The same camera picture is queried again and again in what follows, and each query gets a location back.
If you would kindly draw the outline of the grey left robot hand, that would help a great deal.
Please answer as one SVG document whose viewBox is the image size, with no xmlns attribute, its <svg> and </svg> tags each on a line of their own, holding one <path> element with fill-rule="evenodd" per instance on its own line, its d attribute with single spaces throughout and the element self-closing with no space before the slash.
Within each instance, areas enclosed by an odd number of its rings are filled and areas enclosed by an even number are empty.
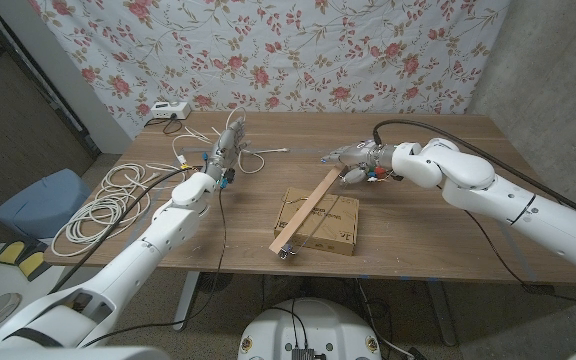
<svg viewBox="0 0 576 360">
<path fill-rule="evenodd" d="M 242 149 L 240 142 L 245 136 L 245 120 L 237 118 L 221 133 L 208 156 L 204 172 L 219 182 L 224 173 L 234 167 Z"/>
</svg>

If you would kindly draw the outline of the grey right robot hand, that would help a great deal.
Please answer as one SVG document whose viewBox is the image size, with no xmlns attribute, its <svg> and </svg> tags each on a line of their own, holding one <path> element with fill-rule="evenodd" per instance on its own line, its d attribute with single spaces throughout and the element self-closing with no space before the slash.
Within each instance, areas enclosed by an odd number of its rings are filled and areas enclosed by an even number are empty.
<svg viewBox="0 0 576 360">
<path fill-rule="evenodd" d="M 391 175 L 395 149 L 394 145 L 378 145 L 374 140 L 363 140 L 342 146 L 323 156 L 321 161 L 339 164 L 343 168 L 343 184 L 357 184 Z"/>
</svg>

